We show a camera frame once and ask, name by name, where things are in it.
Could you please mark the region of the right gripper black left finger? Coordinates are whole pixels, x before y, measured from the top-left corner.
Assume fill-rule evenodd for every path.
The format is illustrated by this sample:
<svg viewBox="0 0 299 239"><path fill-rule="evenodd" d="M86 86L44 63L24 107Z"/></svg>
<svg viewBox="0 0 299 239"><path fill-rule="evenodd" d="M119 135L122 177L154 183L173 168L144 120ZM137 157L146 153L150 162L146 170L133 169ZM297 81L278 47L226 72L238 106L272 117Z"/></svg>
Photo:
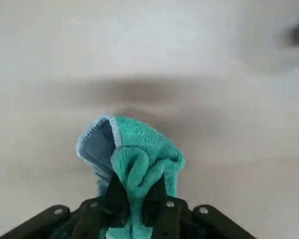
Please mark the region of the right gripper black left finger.
<svg viewBox="0 0 299 239"><path fill-rule="evenodd" d="M104 239L130 216L127 193L115 174L104 195L85 200L75 211L54 205L0 236L1 239Z"/></svg>

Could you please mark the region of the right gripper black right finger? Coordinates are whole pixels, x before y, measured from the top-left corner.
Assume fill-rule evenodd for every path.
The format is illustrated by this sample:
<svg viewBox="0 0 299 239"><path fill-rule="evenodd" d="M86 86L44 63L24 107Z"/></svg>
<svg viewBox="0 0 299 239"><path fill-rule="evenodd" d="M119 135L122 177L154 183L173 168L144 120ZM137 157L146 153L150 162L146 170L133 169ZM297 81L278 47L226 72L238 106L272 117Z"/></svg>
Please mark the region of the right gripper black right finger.
<svg viewBox="0 0 299 239"><path fill-rule="evenodd" d="M152 239L255 239L215 207L190 210L185 200L169 196L164 177L146 195L142 219L152 228Z"/></svg>

